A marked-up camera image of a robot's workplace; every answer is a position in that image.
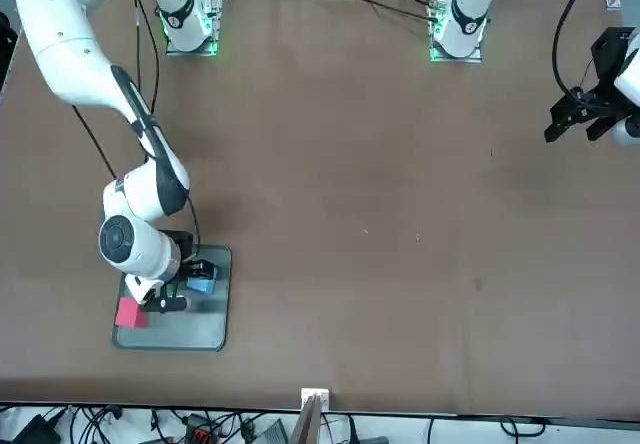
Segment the red cube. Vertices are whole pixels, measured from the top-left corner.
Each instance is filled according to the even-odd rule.
[[[116,313],[116,326],[145,328],[149,325],[149,314],[142,312],[133,297],[121,297]]]

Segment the electrical outlet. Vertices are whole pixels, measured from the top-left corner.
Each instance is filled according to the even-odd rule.
[[[321,411],[329,412],[329,389],[313,389],[310,387],[303,387],[300,392],[300,397],[302,399],[300,409],[304,407],[304,403],[307,402],[310,397],[316,395],[320,396]]]

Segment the brown table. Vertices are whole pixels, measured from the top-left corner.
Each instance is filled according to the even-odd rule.
[[[566,1],[495,0],[482,65],[431,64],[424,23],[356,0],[231,0],[217,58],[162,57],[158,120],[203,240],[234,253],[217,354],[112,347],[108,174],[23,40],[0,108],[0,397],[295,408],[329,387],[336,409],[637,415],[640,152],[543,142]],[[93,20],[133,74],[131,13]],[[569,84],[617,21],[578,1]],[[117,116],[85,114],[118,173],[140,163]]]

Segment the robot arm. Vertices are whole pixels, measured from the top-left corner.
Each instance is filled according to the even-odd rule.
[[[633,105],[630,115],[616,123],[614,139],[622,145],[640,144],[640,32],[636,29],[630,36],[629,47],[614,85]]]
[[[546,142],[556,141],[571,126],[590,122],[590,141],[612,130],[619,144],[640,144],[639,48],[638,29],[610,27],[602,33],[591,46],[597,85],[588,91],[576,86],[554,104],[551,125],[544,131]]]
[[[450,56],[465,58],[478,47],[492,0],[442,0],[447,14],[434,37]]]
[[[103,192],[100,251],[139,303],[185,259],[149,222],[184,207],[189,177],[127,72],[102,53],[86,11],[101,0],[16,0],[23,30],[49,88],[73,105],[107,106],[131,126],[148,159]]]

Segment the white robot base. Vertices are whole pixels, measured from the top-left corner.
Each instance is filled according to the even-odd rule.
[[[223,0],[202,0],[204,13],[202,17],[202,26],[206,28],[207,33],[211,36],[207,38],[200,46],[192,51],[181,51],[172,42],[170,33],[168,32],[169,24],[159,14],[164,35],[166,38],[165,51],[168,56],[215,56],[218,54],[218,41],[220,39],[220,18],[222,17]]]
[[[478,30],[478,45],[475,50],[469,54],[467,57],[453,57],[438,43],[436,39],[437,35],[442,30],[442,23],[447,17],[447,1],[446,0],[437,0],[434,4],[427,7],[427,16],[435,17],[438,19],[437,23],[429,22],[428,28],[428,37],[429,37],[429,60],[432,62],[441,62],[441,61],[458,61],[458,62],[471,62],[471,63],[481,63],[482,62],[482,38],[484,36],[484,29],[487,25],[487,20],[482,24],[482,28]]]
[[[223,245],[201,245],[196,259],[215,264],[215,282],[182,281],[177,293],[187,298],[188,309],[148,313],[144,328],[113,326],[113,345],[120,349],[163,351],[219,351],[226,339],[231,283],[231,250]],[[118,302],[131,294],[120,280]]]

